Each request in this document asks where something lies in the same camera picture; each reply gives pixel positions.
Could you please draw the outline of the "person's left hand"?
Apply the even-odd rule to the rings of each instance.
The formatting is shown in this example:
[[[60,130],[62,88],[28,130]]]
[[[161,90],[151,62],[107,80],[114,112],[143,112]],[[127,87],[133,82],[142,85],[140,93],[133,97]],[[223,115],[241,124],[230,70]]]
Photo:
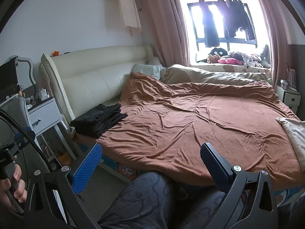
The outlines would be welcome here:
[[[25,182],[21,179],[22,171],[15,164],[16,156],[7,166],[1,166],[1,205],[15,214],[24,214],[27,198]]]

